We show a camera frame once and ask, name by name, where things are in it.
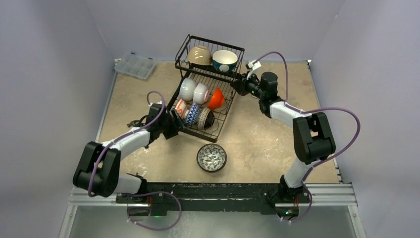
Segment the teal white bowl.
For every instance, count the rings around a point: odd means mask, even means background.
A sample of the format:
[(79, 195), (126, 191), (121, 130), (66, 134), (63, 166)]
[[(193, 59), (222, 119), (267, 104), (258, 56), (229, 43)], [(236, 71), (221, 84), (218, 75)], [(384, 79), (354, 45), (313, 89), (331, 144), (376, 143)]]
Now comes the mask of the teal white bowl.
[(212, 54), (212, 66), (220, 72), (231, 72), (238, 62), (238, 56), (229, 50), (218, 50)]

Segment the red floral bowl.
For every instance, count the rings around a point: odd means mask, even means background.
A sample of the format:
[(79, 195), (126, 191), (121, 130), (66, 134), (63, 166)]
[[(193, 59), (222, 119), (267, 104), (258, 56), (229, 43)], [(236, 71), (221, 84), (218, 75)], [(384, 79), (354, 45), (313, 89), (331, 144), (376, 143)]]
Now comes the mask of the red floral bowl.
[(189, 112), (188, 104), (184, 100), (180, 99), (175, 107), (175, 110), (177, 111), (178, 115), (182, 119), (186, 119), (187, 114)]

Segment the cream beige bowl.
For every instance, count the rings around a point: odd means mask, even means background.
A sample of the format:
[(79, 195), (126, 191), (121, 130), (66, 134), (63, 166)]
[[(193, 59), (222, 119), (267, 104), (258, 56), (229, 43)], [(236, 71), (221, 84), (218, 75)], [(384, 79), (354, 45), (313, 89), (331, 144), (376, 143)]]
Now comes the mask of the cream beige bowl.
[(187, 61), (197, 65), (211, 65), (211, 52), (205, 46), (194, 46), (187, 54)]

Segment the white ribbed bowl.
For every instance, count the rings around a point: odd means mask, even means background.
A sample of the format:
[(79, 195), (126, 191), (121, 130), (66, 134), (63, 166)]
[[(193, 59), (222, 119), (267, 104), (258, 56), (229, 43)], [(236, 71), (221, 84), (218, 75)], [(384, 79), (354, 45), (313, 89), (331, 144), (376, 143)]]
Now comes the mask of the white ribbed bowl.
[(186, 77), (181, 83), (181, 87), (179, 89), (179, 98), (186, 102), (191, 101), (193, 99), (196, 86), (197, 85), (194, 80)]

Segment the red patterned black bowl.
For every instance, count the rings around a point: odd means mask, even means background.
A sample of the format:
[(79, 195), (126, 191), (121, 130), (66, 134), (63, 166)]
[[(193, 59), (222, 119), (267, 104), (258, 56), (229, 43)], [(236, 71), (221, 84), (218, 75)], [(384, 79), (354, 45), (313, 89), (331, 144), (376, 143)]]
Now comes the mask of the red patterned black bowl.
[(188, 110), (188, 113), (185, 118), (185, 124), (190, 126), (194, 125), (197, 122), (197, 118), (200, 114), (200, 106), (196, 103), (193, 103)]

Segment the brown beige bowl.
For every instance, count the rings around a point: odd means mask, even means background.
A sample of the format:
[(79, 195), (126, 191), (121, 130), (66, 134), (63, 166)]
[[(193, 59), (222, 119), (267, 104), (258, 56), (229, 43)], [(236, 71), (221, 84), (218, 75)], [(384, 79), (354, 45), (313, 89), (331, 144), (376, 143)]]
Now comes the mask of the brown beige bowl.
[(198, 130), (206, 130), (213, 126), (215, 120), (214, 113), (209, 108), (203, 108), (197, 119)]

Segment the orange white bowl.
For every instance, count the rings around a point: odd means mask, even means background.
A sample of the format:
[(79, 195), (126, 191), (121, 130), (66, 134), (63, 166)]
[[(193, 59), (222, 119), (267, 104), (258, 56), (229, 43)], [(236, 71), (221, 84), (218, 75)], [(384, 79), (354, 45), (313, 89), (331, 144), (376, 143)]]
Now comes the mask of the orange white bowl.
[(216, 88), (208, 104), (210, 110), (220, 108), (224, 103), (224, 95), (220, 88)]

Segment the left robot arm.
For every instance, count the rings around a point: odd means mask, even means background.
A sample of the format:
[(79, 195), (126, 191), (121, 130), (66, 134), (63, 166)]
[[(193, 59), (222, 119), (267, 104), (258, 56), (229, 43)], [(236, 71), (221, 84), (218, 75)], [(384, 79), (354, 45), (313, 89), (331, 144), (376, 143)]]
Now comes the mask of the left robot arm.
[(185, 127), (186, 123), (175, 109), (152, 104), (145, 124), (110, 141), (86, 144), (72, 179), (73, 185), (86, 190), (90, 197), (128, 193), (136, 203), (145, 201), (148, 196), (146, 179), (120, 173), (121, 161), (137, 149), (149, 147), (160, 135), (170, 139)]

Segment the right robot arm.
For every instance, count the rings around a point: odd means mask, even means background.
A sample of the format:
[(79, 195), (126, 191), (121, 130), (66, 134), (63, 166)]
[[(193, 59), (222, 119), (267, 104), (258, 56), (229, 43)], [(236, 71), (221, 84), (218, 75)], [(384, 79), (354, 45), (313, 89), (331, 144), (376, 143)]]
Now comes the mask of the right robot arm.
[(278, 186), (279, 198), (289, 202), (302, 192), (309, 169), (333, 154), (336, 145), (327, 115), (289, 108), (278, 95), (277, 79), (273, 72), (264, 72), (260, 78), (253, 73), (243, 73), (238, 74), (230, 85), (241, 96), (251, 94), (257, 97), (260, 111), (265, 116), (292, 128), (296, 159), (287, 173), (281, 176)]

